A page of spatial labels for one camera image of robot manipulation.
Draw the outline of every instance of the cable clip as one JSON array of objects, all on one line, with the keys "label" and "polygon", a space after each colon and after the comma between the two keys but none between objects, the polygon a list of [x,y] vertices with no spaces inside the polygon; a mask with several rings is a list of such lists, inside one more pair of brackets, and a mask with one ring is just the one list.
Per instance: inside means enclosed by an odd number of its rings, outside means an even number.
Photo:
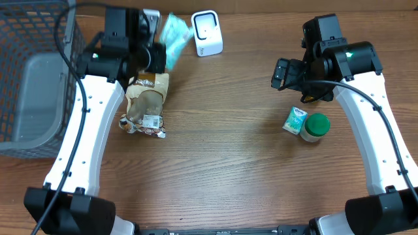
[{"label": "cable clip", "polygon": [[397,170],[397,172],[398,172],[398,175],[406,175],[407,173],[408,173],[408,170]]},{"label": "cable clip", "polygon": [[381,106],[379,106],[378,108],[373,107],[373,111],[380,111],[381,109],[382,109],[382,107],[381,107]]}]

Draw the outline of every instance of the jar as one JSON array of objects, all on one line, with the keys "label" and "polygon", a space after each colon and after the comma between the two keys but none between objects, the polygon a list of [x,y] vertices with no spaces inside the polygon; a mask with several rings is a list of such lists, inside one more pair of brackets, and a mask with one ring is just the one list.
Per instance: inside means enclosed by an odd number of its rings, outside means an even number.
[{"label": "jar", "polygon": [[303,124],[300,136],[308,142],[316,142],[328,133],[331,123],[323,114],[312,114]]}]

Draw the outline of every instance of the blue plastic bag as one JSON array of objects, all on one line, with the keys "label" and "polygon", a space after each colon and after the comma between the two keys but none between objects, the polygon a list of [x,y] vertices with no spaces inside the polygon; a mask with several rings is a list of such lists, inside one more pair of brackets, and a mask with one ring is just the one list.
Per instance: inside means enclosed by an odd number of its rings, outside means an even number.
[{"label": "blue plastic bag", "polygon": [[167,62],[165,67],[168,70],[174,68],[182,50],[193,37],[193,34],[193,28],[188,27],[184,20],[173,15],[173,13],[169,14],[159,37],[159,41],[166,46]]}]

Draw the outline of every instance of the barcode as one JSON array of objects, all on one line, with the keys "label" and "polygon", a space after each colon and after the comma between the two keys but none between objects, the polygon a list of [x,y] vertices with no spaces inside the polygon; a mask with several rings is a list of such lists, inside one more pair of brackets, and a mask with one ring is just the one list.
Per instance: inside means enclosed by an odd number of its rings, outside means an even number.
[{"label": "barcode", "polygon": [[144,119],[142,120],[142,126],[145,128],[159,128],[159,116],[153,115],[144,115]]}]

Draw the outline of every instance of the gray wire basket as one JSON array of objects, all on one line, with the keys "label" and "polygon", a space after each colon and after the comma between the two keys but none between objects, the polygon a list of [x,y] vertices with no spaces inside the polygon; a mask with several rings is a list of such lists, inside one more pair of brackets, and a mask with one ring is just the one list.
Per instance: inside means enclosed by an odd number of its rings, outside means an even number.
[{"label": "gray wire basket", "polygon": [[[0,1],[0,154],[56,157],[71,116],[75,79],[57,52],[59,13],[75,0]],[[75,10],[59,38],[75,66],[85,42]]]}]

